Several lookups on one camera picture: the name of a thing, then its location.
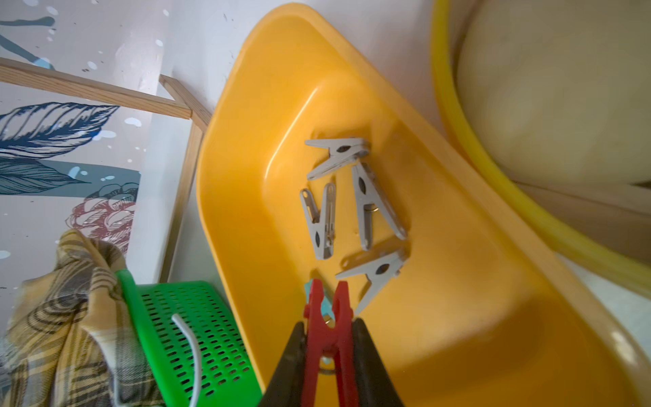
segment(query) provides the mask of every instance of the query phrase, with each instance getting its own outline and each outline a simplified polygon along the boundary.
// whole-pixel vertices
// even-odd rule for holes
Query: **wooden frame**
[[[158,80],[174,100],[0,58],[0,82],[192,120],[158,278],[159,282],[164,283],[169,279],[183,213],[192,190],[201,141],[212,114],[178,80],[164,75],[160,75]]]

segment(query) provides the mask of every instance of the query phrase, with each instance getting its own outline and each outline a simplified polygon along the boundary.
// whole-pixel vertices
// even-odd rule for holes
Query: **checkered towel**
[[[162,404],[114,275],[124,265],[111,244],[61,236],[54,271],[23,283],[1,343],[4,407]]]

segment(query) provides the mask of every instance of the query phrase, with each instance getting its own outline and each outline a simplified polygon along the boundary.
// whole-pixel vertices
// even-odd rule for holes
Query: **yellow tray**
[[[362,252],[350,167],[310,138],[366,137],[409,231],[374,216]],[[337,184],[335,254],[314,258],[299,198]],[[411,257],[362,313],[407,406],[628,406],[651,367],[586,288],[463,158],[311,8],[270,12],[244,44],[197,169],[199,210],[263,390],[305,305],[303,285],[404,245]],[[349,280],[353,307],[365,278]],[[321,376],[318,405],[337,405]]]

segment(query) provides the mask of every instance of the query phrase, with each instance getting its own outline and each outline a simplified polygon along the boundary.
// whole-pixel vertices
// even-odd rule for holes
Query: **clothespin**
[[[368,164],[358,162],[353,167],[353,187],[357,204],[359,239],[364,250],[369,250],[373,243],[373,208],[380,211],[399,239],[407,238],[407,231],[403,228],[391,203],[376,182],[376,176]]]
[[[355,315],[359,315],[364,308],[366,308],[371,300],[375,298],[382,288],[389,283],[394,277],[398,277],[400,269],[407,261],[406,255],[402,249],[394,251],[386,256],[372,260],[361,266],[346,270],[345,272],[337,274],[335,277],[338,280],[353,277],[355,275],[365,274],[370,281],[370,288],[362,297],[361,301],[355,309]]]
[[[312,192],[309,189],[301,189],[301,204],[317,260],[329,259],[334,253],[336,195],[335,185],[332,182],[326,184],[319,213]]]
[[[310,147],[327,148],[330,154],[330,157],[326,161],[318,165],[307,175],[307,179],[310,181],[319,179],[341,167],[352,164],[356,159],[368,156],[370,153],[368,141],[358,137],[350,139],[306,140],[305,144]]]

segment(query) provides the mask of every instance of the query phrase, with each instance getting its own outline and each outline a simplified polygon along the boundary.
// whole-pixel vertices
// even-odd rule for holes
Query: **blue leaf drawing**
[[[0,158],[0,195],[42,192],[57,186],[83,183],[36,160]]]
[[[119,106],[43,103],[0,115],[0,158],[50,158],[88,143]]]

